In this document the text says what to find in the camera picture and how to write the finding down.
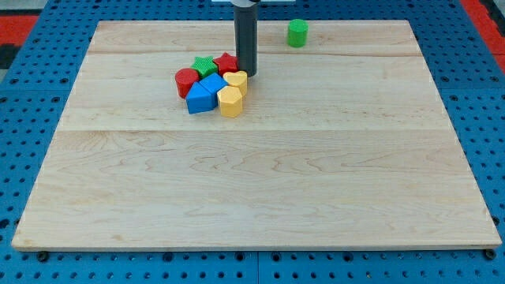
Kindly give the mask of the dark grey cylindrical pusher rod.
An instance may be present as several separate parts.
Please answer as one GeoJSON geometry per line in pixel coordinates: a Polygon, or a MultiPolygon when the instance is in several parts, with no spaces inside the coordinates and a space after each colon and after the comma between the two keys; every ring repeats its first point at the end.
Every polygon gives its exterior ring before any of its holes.
{"type": "Polygon", "coordinates": [[[257,5],[234,6],[238,68],[253,77],[257,72],[257,5]]]}

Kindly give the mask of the silver arm end mount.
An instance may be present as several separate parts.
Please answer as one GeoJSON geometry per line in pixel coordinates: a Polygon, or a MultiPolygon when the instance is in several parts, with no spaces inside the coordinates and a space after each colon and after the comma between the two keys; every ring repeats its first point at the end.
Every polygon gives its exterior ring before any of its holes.
{"type": "Polygon", "coordinates": [[[234,6],[254,6],[260,3],[260,0],[230,0],[234,6]]]}

